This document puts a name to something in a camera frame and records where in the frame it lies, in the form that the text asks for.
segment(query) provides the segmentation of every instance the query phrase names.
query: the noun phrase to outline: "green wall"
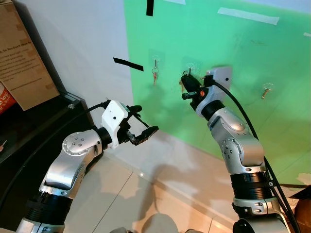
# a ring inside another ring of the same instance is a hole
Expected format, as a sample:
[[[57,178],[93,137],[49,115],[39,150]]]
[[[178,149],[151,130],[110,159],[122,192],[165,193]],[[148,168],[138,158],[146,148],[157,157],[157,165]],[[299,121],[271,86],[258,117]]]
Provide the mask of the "green wall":
[[[181,99],[179,80],[192,73],[233,68],[231,92],[244,106],[281,183],[300,183],[310,173],[310,33],[311,16],[239,0],[187,0],[186,5],[155,0],[146,16],[145,0],[125,0],[134,103],[152,125],[221,158],[207,122]],[[220,7],[280,17],[277,25],[218,14]],[[153,86],[152,67],[159,59]],[[263,85],[275,89],[262,100]],[[227,98],[226,106],[236,110]]]

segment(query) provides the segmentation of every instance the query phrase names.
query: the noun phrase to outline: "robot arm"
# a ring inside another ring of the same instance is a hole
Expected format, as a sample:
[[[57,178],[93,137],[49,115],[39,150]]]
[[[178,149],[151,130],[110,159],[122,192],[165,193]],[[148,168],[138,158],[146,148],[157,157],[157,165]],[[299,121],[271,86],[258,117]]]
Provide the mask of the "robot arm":
[[[137,116],[140,106],[126,107],[117,101],[107,101],[102,115],[102,128],[72,133],[63,143],[59,156],[51,164],[38,193],[27,202],[30,208],[17,229],[17,233],[62,233],[70,210],[88,166],[106,148],[115,149],[131,141],[139,145],[149,139],[157,126],[148,127],[141,135],[130,133],[127,123]]]
[[[213,69],[205,76],[204,85],[191,74],[183,75],[181,80],[188,93],[182,98],[192,99],[191,107],[208,121],[208,128],[221,149],[234,190],[232,206],[240,218],[233,232],[289,233],[277,198],[271,193],[273,183],[266,177],[261,143],[250,134],[246,124],[222,104],[222,90],[216,86],[207,88],[209,79],[228,88],[231,68]]]

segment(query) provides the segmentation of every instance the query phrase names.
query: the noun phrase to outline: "black cable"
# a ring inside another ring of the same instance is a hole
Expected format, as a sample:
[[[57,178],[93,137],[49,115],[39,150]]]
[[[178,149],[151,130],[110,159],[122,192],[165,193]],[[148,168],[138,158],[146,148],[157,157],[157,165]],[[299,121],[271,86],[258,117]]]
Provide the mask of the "black cable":
[[[244,109],[243,109],[243,107],[241,106],[241,104],[239,103],[239,101],[238,101],[224,86],[222,86],[221,84],[219,84],[219,83],[216,82],[215,80],[211,81],[211,83],[212,83],[213,85],[219,87],[221,90],[223,90],[223,91],[233,100],[233,102],[237,105],[238,109],[240,110],[240,112],[242,113],[243,117],[245,118],[245,120],[246,120],[246,122],[247,122],[247,124],[248,124],[248,126],[249,126],[249,128],[250,128],[250,130],[251,130],[251,132],[252,132],[252,134],[253,134],[253,136],[254,136],[256,139],[258,139],[258,136],[257,136],[257,134],[256,134],[256,131],[255,131],[253,125],[252,125],[252,122],[251,122],[250,119],[248,118],[246,112],[244,111]],[[292,209],[291,209],[289,203],[287,202],[286,197],[285,197],[285,195],[284,195],[284,192],[283,192],[283,190],[282,190],[282,188],[281,188],[279,182],[277,181],[276,175],[274,174],[274,172],[273,172],[273,170],[272,170],[272,168],[271,168],[271,165],[269,164],[269,162],[268,162],[268,160],[267,160],[266,157],[264,157],[264,162],[265,162],[265,164],[266,164],[266,166],[267,166],[267,171],[270,172],[271,177],[272,177],[272,179],[273,179],[273,181],[274,181],[274,183],[275,183],[275,185],[276,185],[276,187],[277,187],[277,189],[278,189],[278,192],[279,192],[279,194],[280,194],[281,197],[282,197],[282,200],[283,200],[284,204],[283,204],[281,198],[278,196],[277,192],[276,192],[276,191],[274,190],[274,188],[272,187],[271,190],[272,190],[273,194],[274,194],[274,195],[276,196],[276,198],[278,199],[281,208],[283,209],[284,213],[286,214],[287,218],[289,219],[289,221],[290,221],[292,227],[294,228],[295,232],[296,232],[296,233],[300,233],[300,228],[299,228],[299,225],[298,225],[298,223],[297,223],[297,221],[296,221],[296,219],[295,219],[295,216],[294,216],[294,214],[293,214],[293,211],[292,211]]]
[[[88,109],[86,109],[84,112],[79,113],[78,115],[76,115],[74,118],[68,120],[65,124],[63,124],[60,128],[58,128],[54,133],[52,133],[47,139],[45,139],[40,146],[34,150],[34,152],[26,159],[26,161],[23,163],[23,165],[19,168],[19,170],[17,171],[17,173],[15,174],[15,176],[12,178],[11,182],[9,183],[9,185],[7,186],[6,190],[4,191],[1,199],[0,199],[0,212],[3,208],[3,205],[5,203],[5,200],[9,194],[9,192],[11,191],[16,179],[18,178],[18,176],[20,175],[20,173],[23,171],[23,169],[26,167],[26,165],[30,162],[30,160],[36,155],[36,153],[48,142],[50,141],[56,134],[58,134],[63,128],[65,128],[68,124],[70,124],[72,121],[74,121],[75,119],[77,119],[78,117],[82,116],[83,114],[86,114],[96,108],[102,107],[102,108],[106,108],[107,105],[109,104],[109,100],[104,102],[104,103],[100,103],[97,104],[93,107],[90,107]]]

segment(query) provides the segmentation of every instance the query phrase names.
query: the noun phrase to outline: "cardboard box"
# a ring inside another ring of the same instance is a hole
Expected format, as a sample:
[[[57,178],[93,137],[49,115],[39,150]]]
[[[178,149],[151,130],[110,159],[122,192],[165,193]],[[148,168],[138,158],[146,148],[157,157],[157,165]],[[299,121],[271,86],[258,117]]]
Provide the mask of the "cardboard box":
[[[59,95],[10,0],[0,3],[0,82],[23,110]]]

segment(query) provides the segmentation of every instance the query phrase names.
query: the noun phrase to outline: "black tape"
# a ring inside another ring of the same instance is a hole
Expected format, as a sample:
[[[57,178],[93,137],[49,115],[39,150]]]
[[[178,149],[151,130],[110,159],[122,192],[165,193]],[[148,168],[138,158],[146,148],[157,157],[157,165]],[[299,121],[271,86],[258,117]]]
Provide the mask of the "black tape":
[[[138,64],[120,59],[120,58],[115,58],[115,57],[113,58],[113,60],[115,61],[115,63],[119,63],[119,64],[126,65],[126,66],[129,66],[129,67],[134,68],[134,69],[144,71],[144,67],[141,65],[138,65]]]
[[[154,2],[155,0],[147,0],[147,16],[153,16],[154,15]]]

